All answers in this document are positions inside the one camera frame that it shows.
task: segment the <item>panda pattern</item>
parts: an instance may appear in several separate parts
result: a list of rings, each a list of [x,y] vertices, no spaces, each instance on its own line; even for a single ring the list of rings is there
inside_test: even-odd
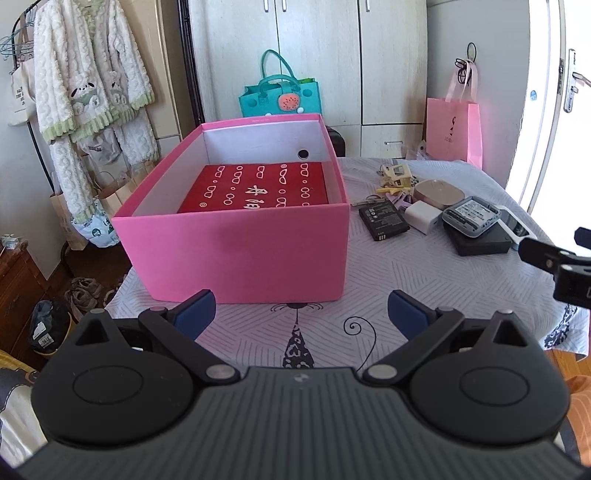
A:
[[[119,77],[118,72],[111,72],[111,101],[114,105],[127,105],[127,97],[123,93]]]
[[[85,113],[89,105],[96,108],[100,105],[98,90],[94,83],[87,82],[82,87],[75,88],[70,94],[74,115]]]

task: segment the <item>white fluffy robe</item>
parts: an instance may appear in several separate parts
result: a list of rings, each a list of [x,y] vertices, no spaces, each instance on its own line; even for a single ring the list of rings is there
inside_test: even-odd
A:
[[[37,115],[47,141],[69,133],[76,142],[154,101],[119,1],[82,2],[49,0],[35,16]]]
[[[89,218],[93,192],[70,141],[113,125],[135,164],[158,148],[143,108],[154,101],[118,0],[49,0],[35,16],[37,116],[70,213]]]

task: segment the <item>black battery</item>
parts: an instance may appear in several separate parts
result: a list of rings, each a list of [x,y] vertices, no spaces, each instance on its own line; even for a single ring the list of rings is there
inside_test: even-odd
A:
[[[369,233],[377,242],[408,232],[410,226],[390,202],[382,202],[359,209]]]
[[[511,237],[498,223],[495,223],[477,238],[469,238],[445,222],[443,228],[453,246],[456,247],[457,254],[461,257],[506,254],[513,244]]]

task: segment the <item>black box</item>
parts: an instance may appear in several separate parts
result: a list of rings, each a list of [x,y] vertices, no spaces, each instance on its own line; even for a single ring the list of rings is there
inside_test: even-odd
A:
[[[506,254],[513,244],[511,237],[498,223],[477,238],[469,238],[445,222],[443,222],[443,228],[461,257]]]

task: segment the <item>white wardrobe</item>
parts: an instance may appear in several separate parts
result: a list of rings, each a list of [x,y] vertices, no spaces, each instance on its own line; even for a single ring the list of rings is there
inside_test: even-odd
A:
[[[298,78],[320,85],[326,125],[347,156],[401,158],[423,134],[426,0],[190,0],[207,121],[241,116],[238,96],[279,51]],[[286,73],[277,59],[267,75]]]

